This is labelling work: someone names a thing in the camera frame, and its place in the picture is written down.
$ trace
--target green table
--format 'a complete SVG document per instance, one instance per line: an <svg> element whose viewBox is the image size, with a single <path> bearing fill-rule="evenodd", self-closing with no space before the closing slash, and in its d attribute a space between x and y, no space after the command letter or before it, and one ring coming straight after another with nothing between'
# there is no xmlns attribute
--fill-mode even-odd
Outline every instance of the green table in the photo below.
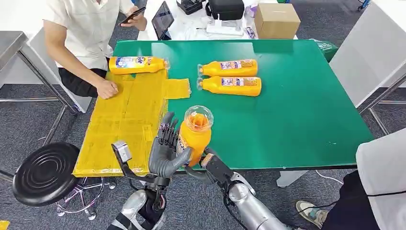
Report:
<svg viewBox="0 0 406 230"><path fill-rule="evenodd" d="M170 100L182 120L193 105L214 115L210 146L232 169L355 167L359 144L373 139L311 40L121 41L115 56L168 58L169 78L189 78L189 99ZM213 94L195 86L197 64L254 58L258 97Z"/></svg>

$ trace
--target robotic arm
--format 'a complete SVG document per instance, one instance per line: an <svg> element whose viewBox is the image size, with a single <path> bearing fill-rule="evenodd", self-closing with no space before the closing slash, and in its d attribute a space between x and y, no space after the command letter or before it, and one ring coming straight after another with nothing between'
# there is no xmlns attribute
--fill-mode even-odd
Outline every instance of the robotic arm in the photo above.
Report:
<svg viewBox="0 0 406 230"><path fill-rule="evenodd" d="M131 153L127 144L117 141L112 144L125 177L144 182L144 189L134 192L124 203L121 212L108 227L108 230L159 230L165 219L166 190L169 177L184 165L191 154L187 148L183 154L176 156L175 149L179 131L175 131L177 120L172 122L174 114L168 113L159 127L158 136L154 139L148 161L151 173L145 177L135 175L127 161ZM186 172L193 178L205 183L216 183L222 193L223 202L230 214L246 230L290 230L281 223L266 206L255 197L255 190L240 174L228 168L216 155L207 153L202 161L207 172L196 172L186 166ZM237 207L241 220L229 209L229 205ZM139 223L137 214L145 221Z"/></svg>

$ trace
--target person's leg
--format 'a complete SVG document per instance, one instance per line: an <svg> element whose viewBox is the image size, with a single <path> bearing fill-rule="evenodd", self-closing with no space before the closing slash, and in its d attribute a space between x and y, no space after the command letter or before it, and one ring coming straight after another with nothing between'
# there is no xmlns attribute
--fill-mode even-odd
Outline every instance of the person's leg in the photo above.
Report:
<svg viewBox="0 0 406 230"><path fill-rule="evenodd" d="M91 71L102 78L106 77L107 71L105 70L91 69ZM61 76L61 80L64 86L75 95L81 97L97 97L97 89L94 86L69 72L65 68L59 68L59 75Z"/></svg>
<svg viewBox="0 0 406 230"><path fill-rule="evenodd" d="M318 208L302 211L313 206L304 201L296 203L300 215L322 230L379 230L358 171L344 177L344 185L340 188L340 199L331 211L322 211Z"/></svg>

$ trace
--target plastic bottle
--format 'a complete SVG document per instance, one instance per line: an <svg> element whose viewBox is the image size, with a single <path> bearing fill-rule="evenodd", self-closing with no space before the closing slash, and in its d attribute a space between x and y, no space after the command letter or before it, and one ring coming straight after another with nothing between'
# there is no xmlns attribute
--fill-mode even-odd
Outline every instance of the plastic bottle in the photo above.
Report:
<svg viewBox="0 0 406 230"><path fill-rule="evenodd" d="M113 74L154 73L160 69L169 69L169 63L163 58L140 57L111 57L109 69Z"/></svg>
<svg viewBox="0 0 406 230"><path fill-rule="evenodd" d="M258 96L262 82L258 77L219 77L197 78L197 89L212 93Z"/></svg>
<svg viewBox="0 0 406 230"><path fill-rule="evenodd" d="M256 76L258 64L256 60L213 61L207 65L197 65L199 77L249 77Z"/></svg>
<svg viewBox="0 0 406 230"><path fill-rule="evenodd" d="M201 105L192 106L185 112L185 118L180 125L176 153L180 154L185 148L191 147L193 150L188 162L189 166L192 167L200 161L212 136L213 121L212 112Z"/></svg>

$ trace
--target black bag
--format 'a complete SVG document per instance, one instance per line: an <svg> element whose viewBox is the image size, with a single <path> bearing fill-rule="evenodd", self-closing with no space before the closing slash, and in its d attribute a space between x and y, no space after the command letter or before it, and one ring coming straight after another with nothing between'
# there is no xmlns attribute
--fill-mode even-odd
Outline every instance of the black bag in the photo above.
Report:
<svg viewBox="0 0 406 230"><path fill-rule="evenodd" d="M244 2L242 0L209 0L206 4L207 16L220 20L238 20L244 14Z"/></svg>

